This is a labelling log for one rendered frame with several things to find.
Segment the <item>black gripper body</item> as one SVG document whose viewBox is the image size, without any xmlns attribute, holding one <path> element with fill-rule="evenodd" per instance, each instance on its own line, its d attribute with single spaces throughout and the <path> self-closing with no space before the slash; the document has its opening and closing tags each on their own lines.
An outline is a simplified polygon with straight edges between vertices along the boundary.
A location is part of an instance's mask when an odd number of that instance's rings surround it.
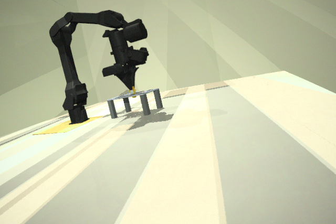
<svg viewBox="0 0 336 224">
<path fill-rule="evenodd" d="M 125 61 L 125 49 L 128 44 L 112 48 L 111 55 L 114 55 L 115 62 L 114 65 L 103 68 L 103 77 L 110 76 L 113 74 L 119 74 L 122 72 L 129 71 L 136 68 L 136 66 L 145 64 L 145 61 L 138 62 L 136 60 Z M 123 65 L 123 66 L 122 66 Z"/>
</svg>

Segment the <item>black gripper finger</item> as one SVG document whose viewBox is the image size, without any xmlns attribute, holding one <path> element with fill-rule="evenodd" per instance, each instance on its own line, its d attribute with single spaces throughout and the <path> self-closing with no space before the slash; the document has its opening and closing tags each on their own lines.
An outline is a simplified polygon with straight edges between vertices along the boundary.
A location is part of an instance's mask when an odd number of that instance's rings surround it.
<svg viewBox="0 0 336 224">
<path fill-rule="evenodd" d="M 138 69 L 139 69 L 139 67 L 131 69 L 132 71 L 130 73 L 130 78 L 131 78 L 132 86 L 134 86 L 135 73 Z"/>
<path fill-rule="evenodd" d="M 132 90 L 132 82 L 130 78 L 130 73 L 132 70 L 122 72 L 119 74 L 114 74 L 114 76 L 117 76 L 119 80 L 121 80 L 128 88 L 129 90 Z"/>
</svg>

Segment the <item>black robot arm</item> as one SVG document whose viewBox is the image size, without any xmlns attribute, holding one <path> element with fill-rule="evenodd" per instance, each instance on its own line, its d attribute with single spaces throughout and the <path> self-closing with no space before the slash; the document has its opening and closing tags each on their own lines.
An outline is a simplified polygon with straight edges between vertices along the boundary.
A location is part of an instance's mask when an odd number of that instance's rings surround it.
<svg viewBox="0 0 336 224">
<path fill-rule="evenodd" d="M 70 25 L 67 27 L 66 25 Z M 68 110 L 71 123 L 79 124 L 89 120 L 84 105 L 87 105 L 87 87 L 85 83 L 79 81 L 74 59 L 72 56 L 70 44 L 72 34 L 74 33 L 78 23 L 98 24 L 113 30 L 105 30 L 102 37 L 109 37 L 111 48 L 119 47 L 148 37 L 148 32 L 141 19 L 127 23 L 121 13 L 113 10 L 104 10 L 99 13 L 74 13 L 68 12 L 64 17 L 57 20 L 49 30 L 52 42 L 58 48 L 62 68 L 66 79 L 65 94 L 66 98 L 63 103 L 65 111 Z M 122 30 L 118 30 L 123 28 Z M 125 61 L 136 60 L 138 62 L 146 61 L 148 54 L 147 48 L 140 50 L 125 49 Z M 77 104 L 77 105 L 74 105 Z"/>
</svg>

